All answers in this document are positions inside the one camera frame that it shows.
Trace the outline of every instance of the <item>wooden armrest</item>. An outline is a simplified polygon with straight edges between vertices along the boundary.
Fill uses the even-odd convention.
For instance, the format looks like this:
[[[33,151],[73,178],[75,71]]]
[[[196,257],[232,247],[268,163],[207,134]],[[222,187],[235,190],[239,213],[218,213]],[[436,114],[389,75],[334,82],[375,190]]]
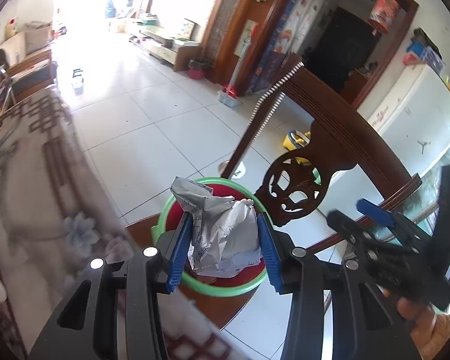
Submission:
[[[7,69],[7,74],[12,77],[15,74],[24,71],[25,69],[33,66],[34,64],[48,59],[49,63],[52,63],[52,50],[47,48],[44,50],[39,50],[28,55],[22,62],[14,64]]]

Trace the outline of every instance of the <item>red lantern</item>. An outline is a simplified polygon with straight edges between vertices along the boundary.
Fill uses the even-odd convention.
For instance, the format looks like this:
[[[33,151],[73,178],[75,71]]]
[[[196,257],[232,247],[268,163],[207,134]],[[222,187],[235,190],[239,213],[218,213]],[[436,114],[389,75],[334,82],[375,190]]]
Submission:
[[[387,34],[399,8],[400,6],[395,0],[377,0],[368,22],[378,32]]]

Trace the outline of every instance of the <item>crumpled paper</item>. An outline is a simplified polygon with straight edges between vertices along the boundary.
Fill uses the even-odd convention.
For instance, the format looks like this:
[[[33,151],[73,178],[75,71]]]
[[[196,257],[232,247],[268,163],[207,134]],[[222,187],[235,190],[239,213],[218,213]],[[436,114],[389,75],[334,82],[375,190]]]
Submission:
[[[175,178],[170,188],[183,211],[193,217],[188,259],[195,273],[232,278],[262,257],[252,199],[213,196],[213,188]]]

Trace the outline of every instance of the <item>white refrigerator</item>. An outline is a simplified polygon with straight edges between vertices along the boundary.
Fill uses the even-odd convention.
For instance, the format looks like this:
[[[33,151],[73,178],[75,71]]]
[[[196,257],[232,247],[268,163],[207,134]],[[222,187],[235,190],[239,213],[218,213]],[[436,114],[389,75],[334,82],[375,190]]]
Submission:
[[[368,120],[413,176],[426,174],[450,147],[450,92],[426,64],[407,66]],[[360,166],[334,174],[319,210],[337,209],[352,219],[358,199],[384,199]]]

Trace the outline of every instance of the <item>doorway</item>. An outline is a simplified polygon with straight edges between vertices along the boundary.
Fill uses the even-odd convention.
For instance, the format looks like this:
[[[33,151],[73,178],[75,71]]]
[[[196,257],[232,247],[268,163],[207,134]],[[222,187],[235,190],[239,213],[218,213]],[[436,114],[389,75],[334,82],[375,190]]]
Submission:
[[[302,57],[309,71],[340,93],[350,72],[365,64],[379,39],[368,23],[337,7],[317,47]]]

